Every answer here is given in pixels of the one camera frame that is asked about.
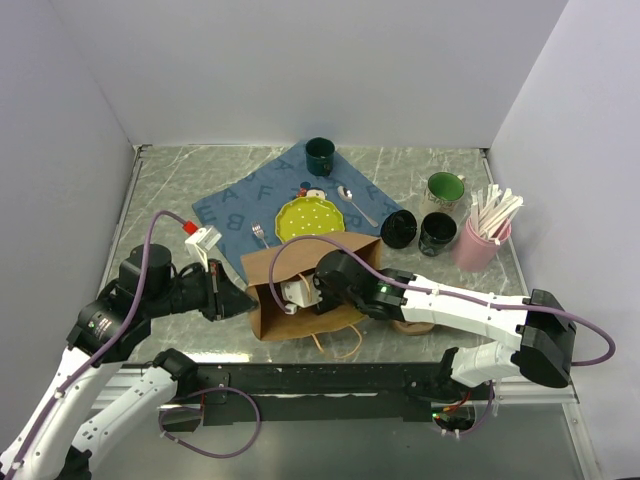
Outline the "brown paper bag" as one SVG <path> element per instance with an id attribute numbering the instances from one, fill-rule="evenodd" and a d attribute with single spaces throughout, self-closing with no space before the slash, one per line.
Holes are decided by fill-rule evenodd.
<path id="1" fill-rule="evenodd" d="M 318 314 L 312 307 L 299 307 L 291 312 L 291 303 L 282 286 L 287 282 L 301 284 L 307 299 L 313 286 L 310 279 L 320 260 L 327 254 L 347 249 L 374 269 L 380 267 L 381 240 L 374 236 L 335 232 L 306 239 L 292 239 L 279 247 L 246 254 L 241 263 L 247 275 L 246 292 L 258 302 L 249 313 L 254 336 L 260 341 L 276 342 L 315 337 L 343 329 L 353 329 L 365 315 L 350 305 L 340 305 Z"/>

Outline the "brown pulp cup carrier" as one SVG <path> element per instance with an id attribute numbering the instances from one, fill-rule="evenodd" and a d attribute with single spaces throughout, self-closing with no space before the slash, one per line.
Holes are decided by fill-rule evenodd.
<path id="1" fill-rule="evenodd" d="M 431 332 L 435 325 L 432 323 L 411 323 L 394 321 L 392 323 L 394 330 L 405 336 L 420 336 Z"/>

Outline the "black takeout cup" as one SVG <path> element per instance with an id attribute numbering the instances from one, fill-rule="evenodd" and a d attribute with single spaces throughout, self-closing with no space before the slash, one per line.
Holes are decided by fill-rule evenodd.
<path id="1" fill-rule="evenodd" d="M 418 248 L 423 255 L 437 256 L 456 236 L 457 224 L 446 213 L 432 212 L 421 223 Z"/>

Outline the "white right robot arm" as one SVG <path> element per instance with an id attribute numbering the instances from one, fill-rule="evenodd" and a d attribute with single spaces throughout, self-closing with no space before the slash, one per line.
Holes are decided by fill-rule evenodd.
<path id="1" fill-rule="evenodd" d="M 473 292 L 410 272 L 376 271 L 341 250 L 321 258 L 314 284 L 331 308 L 351 305 L 376 320 L 427 323 L 487 338 L 443 356 L 437 385 L 448 398 L 516 375 L 549 388 L 569 384 L 576 327 L 546 291 L 529 297 Z"/>

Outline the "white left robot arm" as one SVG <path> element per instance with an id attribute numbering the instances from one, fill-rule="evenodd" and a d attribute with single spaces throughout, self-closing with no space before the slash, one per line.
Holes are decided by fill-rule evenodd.
<path id="1" fill-rule="evenodd" d="M 90 478 L 102 455 L 143 414 L 197 393 L 197 364 L 170 348 L 157 354 L 134 386 L 109 407 L 89 414 L 106 383 L 150 335 L 152 320 L 199 311 L 214 322 L 257 306 L 218 260 L 195 262 L 177 272 L 168 248 L 135 247 L 118 276 L 80 311 L 45 395 L 1 455 L 2 478 Z"/>

